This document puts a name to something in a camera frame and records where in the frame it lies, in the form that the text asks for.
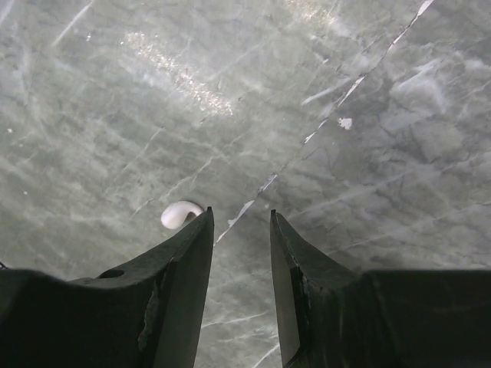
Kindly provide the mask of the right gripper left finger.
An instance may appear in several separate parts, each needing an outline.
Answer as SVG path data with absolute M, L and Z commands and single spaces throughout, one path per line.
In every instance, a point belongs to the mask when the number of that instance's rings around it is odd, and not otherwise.
M 213 254 L 207 209 L 95 278 L 1 272 L 3 367 L 191 367 Z

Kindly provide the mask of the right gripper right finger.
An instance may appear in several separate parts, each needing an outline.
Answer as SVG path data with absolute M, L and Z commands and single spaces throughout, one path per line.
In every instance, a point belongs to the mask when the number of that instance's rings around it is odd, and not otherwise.
M 270 218 L 285 367 L 488 367 L 487 270 L 356 273 Z

